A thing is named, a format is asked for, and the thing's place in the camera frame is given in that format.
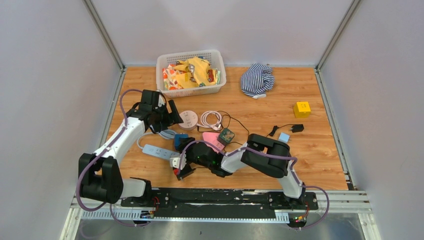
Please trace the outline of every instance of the striped cloth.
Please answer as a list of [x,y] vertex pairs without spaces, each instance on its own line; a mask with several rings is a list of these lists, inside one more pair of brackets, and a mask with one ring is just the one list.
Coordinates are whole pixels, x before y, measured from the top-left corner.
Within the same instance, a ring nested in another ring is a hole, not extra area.
[[241,75],[241,90],[254,99],[265,98],[266,90],[273,89],[275,77],[270,66],[255,63]]

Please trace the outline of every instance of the wooden tabletop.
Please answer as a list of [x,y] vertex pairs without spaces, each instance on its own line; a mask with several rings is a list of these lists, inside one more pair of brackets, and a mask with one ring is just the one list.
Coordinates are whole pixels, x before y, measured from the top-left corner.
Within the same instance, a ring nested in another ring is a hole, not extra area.
[[[290,135],[290,153],[299,160],[294,169],[306,185],[320,186],[326,190],[346,190],[345,176],[313,68],[275,67],[272,73],[275,76],[274,87],[267,92],[267,97],[259,99],[248,97],[241,91],[240,77],[247,69],[227,67],[227,83],[218,93],[174,98],[178,111],[181,113],[192,110],[199,117],[205,111],[226,111],[242,122],[250,133],[263,136],[270,133],[274,125],[304,124],[305,129],[302,132],[291,133],[290,126],[287,126],[279,129],[273,138],[278,139],[280,133]],[[156,90],[155,71],[155,67],[129,67],[120,92],[128,89]],[[141,95],[137,92],[125,95],[125,110],[129,110],[140,98]],[[308,118],[295,118],[293,106],[300,101],[309,102],[311,114]],[[122,119],[121,110],[117,105],[108,137],[118,129]],[[215,123],[216,119],[211,116],[210,122]],[[228,128],[235,133],[233,141],[246,142],[248,133],[238,122],[232,120]],[[178,133],[186,132],[177,125],[171,126],[170,129]],[[187,133],[190,137],[202,139],[202,134],[196,129]],[[165,140],[159,135],[145,136],[140,140],[140,144],[175,150],[172,140]],[[231,151],[238,147],[238,144],[233,143],[227,146],[226,150]],[[150,180],[153,187],[281,189],[275,178],[249,166],[225,178],[212,174],[206,168],[199,168],[183,181],[178,181],[168,161],[142,153],[137,144],[134,144],[124,157],[120,172],[123,178]]]

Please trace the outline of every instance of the gray wall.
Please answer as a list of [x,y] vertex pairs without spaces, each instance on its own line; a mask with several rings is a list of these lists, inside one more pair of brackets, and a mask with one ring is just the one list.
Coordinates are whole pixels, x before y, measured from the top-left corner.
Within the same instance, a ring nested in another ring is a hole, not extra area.
[[93,0],[125,64],[217,49],[225,64],[314,65],[352,0]]
[[424,230],[424,1],[364,0],[323,69],[357,185],[385,240]]
[[0,239],[58,239],[119,71],[80,0],[0,2]]

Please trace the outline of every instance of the yellow box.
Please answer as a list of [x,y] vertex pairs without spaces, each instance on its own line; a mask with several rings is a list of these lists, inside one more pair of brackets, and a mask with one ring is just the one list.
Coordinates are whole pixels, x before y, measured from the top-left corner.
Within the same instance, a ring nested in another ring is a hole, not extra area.
[[309,107],[309,102],[307,101],[298,101],[294,105],[294,116],[296,118],[307,118],[311,114],[311,108]]

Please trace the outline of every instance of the plastic basket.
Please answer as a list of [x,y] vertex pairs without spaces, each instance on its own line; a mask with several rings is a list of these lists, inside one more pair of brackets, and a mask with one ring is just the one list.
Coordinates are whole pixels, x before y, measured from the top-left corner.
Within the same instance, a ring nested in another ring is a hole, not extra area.
[[[213,86],[201,86],[187,89],[167,90],[164,86],[164,79],[162,69],[167,68],[169,64],[175,64],[178,60],[187,60],[193,57],[202,56],[210,63],[211,69],[218,69],[221,71],[219,84]],[[218,50],[202,50],[202,51],[187,51],[173,54],[161,55],[157,58],[156,64],[156,86],[168,98],[178,98],[202,94],[217,93],[222,86],[227,83],[227,76],[225,72],[223,57]]]

